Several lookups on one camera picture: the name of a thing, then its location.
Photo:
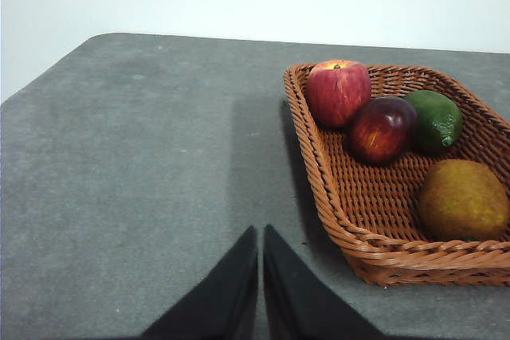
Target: lime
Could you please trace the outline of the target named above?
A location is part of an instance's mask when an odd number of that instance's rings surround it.
[[[418,113],[414,148],[425,154],[442,154],[462,132],[464,119],[458,106],[439,92],[422,89],[405,95]]]

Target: apple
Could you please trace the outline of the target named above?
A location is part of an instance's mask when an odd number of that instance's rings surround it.
[[[345,127],[355,112],[371,99],[367,67],[350,60],[319,63],[308,75],[304,97],[317,123]]]
[[[348,143],[359,161],[386,165],[409,150],[418,126],[414,106],[395,96],[381,96],[364,105],[349,126]]]

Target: woven basket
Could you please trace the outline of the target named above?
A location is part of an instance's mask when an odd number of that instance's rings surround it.
[[[415,213],[429,167],[442,159],[487,164],[510,195],[510,124],[458,81],[424,67],[368,65],[372,97],[438,91],[464,116],[464,129],[447,154],[409,151],[390,166],[366,166],[344,149],[342,131],[318,127],[304,98],[314,64],[295,64],[284,86],[319,219],[356,275],[368,283],[510,285],[510,224],[499,240],[438,242]]]

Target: gray felt tabletop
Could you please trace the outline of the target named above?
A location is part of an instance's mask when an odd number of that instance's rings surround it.
[[[432,67],[510,119],[508,54],[93,37],[2,105],[2,339],[139,334],[266,224],[387,334],[507,339],[510,288],[370,285],[328,239],[282,76],[332,58]]]

